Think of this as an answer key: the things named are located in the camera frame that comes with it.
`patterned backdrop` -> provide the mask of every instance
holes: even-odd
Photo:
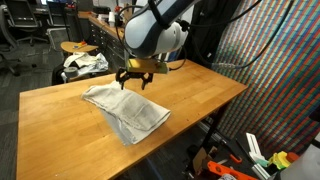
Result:
[[[235,14],[256,0],[245,0]],[[243,64],[268,41],[289,1],[264,0],[227,27],[216,62]],[[320,131],[308,118],[320,104],[320,42],[318,0],[296,0],[286,21],[258,62],[243,70],[217,72],[249,88],[229,106],[219,125],[226,135],[256,134],[272,150],[301,153]]]

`colorful wall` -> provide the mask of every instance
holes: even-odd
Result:
[[[236,14],[255,0],[245,0]],[[289,1],[265,0],[227,27],[216,62],[242,64],[259,53],[280,22]],[[219,129],[233,137],[256,134],[272,150],[301,153],[320,131],[308,116],[320,104],[320,6],[318,0],[295,0],[273,43],[251,67],[216,70],[249,86],[229,106]]]

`floor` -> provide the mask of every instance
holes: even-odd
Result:
[[[19,77],[7,70],[0,70],[0,180],[15,179],[19,92],[50,86],[52,69],[63,59],[61,52],[50,50],[45,43],[36,43],[34,47],[21,44],[19,50],[8,57],[36,63],[37,67],[20,67]],[[119,179],[184,179],[181,172],[188,162],[185,150],[191,144],[200,144],[203,137],[204,132],[195,126],[132,167]]]

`crumpled towel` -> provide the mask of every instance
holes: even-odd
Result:
[[[88,66],[90,64],[96,64],[98,62],[98,57],[90,56],[86,52],[74,52],[73,55],[69,56],[64,62],[64,67],[69,67],[70,64],[75,61],[81,68],[83,66]]]
[[[116,81],[92,86],[82,94],[82,98],[106,113],[103,113],[106,120],[125,145],[140,142],[170,116],[170,110],[133,91],[121,90]]]

